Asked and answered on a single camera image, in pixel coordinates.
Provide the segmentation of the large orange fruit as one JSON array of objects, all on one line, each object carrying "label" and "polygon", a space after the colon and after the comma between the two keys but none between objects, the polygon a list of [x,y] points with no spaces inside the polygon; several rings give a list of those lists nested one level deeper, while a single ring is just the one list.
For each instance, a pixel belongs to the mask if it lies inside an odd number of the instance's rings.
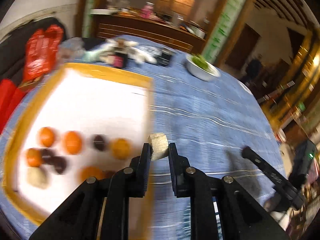
[{"label": "large orange fruit", "polygon": [[126,160],[131,156],[131,142],[125,138],[116,138],[111,141],[111,154],[118,160]]}]

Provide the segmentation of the beige cake piece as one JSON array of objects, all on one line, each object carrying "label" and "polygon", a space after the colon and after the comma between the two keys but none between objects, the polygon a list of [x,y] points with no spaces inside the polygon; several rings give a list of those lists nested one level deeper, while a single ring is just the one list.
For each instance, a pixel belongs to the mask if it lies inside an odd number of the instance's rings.
[{"label": "beige cake piece", "polygon": [[163,159],[169,154],[169,143],[164,133],[153,133],[148,137],[148,143],[151,146],[151,161]]}]

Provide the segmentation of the dark purple plum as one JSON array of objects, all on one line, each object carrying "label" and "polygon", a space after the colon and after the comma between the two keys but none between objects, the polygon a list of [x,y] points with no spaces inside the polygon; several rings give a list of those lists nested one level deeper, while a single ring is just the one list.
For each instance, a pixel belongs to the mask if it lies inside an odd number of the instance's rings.
[{"label": "dark purple plum", "polygon": [[103,152],[107,150],[107,140],[104,135],[96,134],[93,137],[93,146],[96,150]]},{"label": "dark purple plum", "polygon": [[62,156],[55,156],[52,158],[52,165],[58,174],[63,174],[67,167],[67,161]]}]

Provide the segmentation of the small orange tangerine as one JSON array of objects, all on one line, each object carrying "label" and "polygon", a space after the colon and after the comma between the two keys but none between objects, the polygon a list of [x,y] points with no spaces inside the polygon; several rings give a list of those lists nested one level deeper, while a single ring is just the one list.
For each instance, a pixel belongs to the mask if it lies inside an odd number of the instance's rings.
[{"label": "small orange tangerine", "polygon": [[68,131],[63,138],[63,146],[67,154],[79,154],[82,150],[82,137],[76,131]]}]

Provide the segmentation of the blue plaid tablecloth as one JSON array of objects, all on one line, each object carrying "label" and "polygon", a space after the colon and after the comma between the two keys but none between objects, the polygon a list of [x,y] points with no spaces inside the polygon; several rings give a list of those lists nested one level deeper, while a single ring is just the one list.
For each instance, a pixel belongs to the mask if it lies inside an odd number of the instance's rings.
[{"label": "blue plaid tablecloth", "polygon": [[[272,183],[241,157],[241,149],[250,146],[285,175],[279,145],[268,120],[254,96],[237,79],[220,70],[221,76],[212,82],[202,81],[185,68],[185,55],[176,52],[169,67],[130,60],[125,69],[153,78],[153,132],[165,133],[169,141],[176,143],[178,153],[206,174],[234,177],[263,205],[274,193]],[[27,94],[1,135],[1,173],[3,152],[17,121],[48,77]],[[151,239],[190,239],[190,204],[173,195],[168,159],[157,161],[153,170]],[[14,208],[2,189],[1,210],[21,239],[28,239],[37,228]]]}]

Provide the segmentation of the yellow cardboard box tray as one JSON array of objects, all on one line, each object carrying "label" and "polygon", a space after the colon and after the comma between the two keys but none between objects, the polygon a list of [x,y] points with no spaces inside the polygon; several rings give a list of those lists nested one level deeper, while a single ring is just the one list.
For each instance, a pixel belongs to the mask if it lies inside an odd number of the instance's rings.
[{"label": "yellow cardboard box tray", "polygon": [[68,63],[36,93],[4,154],[3,189],[31,239],[149,239],[150,77]]}]

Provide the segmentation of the orange fruit in box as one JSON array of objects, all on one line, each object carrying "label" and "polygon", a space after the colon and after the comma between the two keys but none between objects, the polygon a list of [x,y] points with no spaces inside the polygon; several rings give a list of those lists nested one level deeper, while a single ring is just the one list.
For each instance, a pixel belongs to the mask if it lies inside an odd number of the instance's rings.
[{"label": "orange fruit in box", "polygon": [[55,142],[55,132],[50,127],[43,127],[39,130],[39,142],[44,147],[52,147]]}]

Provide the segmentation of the white bowl of greens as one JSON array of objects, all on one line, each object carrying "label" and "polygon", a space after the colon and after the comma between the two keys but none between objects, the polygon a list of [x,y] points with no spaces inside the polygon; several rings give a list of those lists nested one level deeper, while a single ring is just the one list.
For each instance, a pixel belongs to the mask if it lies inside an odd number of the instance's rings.
[{"label": "white bowl of greens", "polygon": [[186,69],[193,76],[207,82],[221,76],[217,68],[207,62],[202,55],[187,54]]}]

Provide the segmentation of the black small device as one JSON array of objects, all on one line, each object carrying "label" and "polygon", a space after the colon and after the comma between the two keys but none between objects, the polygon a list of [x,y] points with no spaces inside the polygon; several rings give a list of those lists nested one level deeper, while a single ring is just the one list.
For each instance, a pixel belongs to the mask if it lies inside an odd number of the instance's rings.
[{"label": "black small device", "polygon": [[175,55],[175,52],[173,50],[163,48],[161,50],[160,55],[157,58],[158,65],[163,66],[163,67],[170,66],[171,60],[174,55]]}]

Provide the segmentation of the white plush toy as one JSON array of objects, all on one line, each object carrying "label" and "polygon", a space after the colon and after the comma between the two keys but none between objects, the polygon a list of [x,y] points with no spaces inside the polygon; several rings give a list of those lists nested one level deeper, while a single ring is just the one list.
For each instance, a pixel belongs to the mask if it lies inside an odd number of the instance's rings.
[{"label": "white plush toy", "polygon": [[137,48],[138,42],[123,38],[107,39],[104,43],[84,52],[86,62],[102,62],[116,68],[125,68],[128,60],[136,64],[157,64],[155,56]]}]

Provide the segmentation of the wooden sideboard cabinet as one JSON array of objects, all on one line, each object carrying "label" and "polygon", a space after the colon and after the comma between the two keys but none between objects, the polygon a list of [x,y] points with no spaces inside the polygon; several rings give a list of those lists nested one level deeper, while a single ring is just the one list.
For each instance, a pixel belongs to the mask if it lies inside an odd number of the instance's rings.
[{"label": "wooden sideboard cabinet", "polygon": [[176,27],[110,9],[92,9],[91,16],[95,37],[131,35],[192,54],[200,53],[205,45],[204,38],[190,33],[185,27]]}]

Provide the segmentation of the pink bottle on cabinet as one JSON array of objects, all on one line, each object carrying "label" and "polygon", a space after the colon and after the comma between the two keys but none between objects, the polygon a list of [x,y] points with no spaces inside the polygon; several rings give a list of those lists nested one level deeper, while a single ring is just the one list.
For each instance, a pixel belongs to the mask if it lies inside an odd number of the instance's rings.
[{"label": "pink bottle on cabinet", "polygon": [[153,3],[146,2],[146,5],[141,9],[141,18],[150,19],[153,14]]}]

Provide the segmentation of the red plastic bag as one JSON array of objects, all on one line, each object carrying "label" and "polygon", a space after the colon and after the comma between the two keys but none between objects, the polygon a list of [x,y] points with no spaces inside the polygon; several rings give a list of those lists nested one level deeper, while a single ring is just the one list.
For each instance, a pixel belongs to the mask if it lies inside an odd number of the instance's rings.
[{"label": "red plastic bag", "polygon": [[50,25],[46,30],[37,29],[33,33],[25,48],[23,82],[41,77],[53,70],[63,35],[63,29],[56,24]]}]

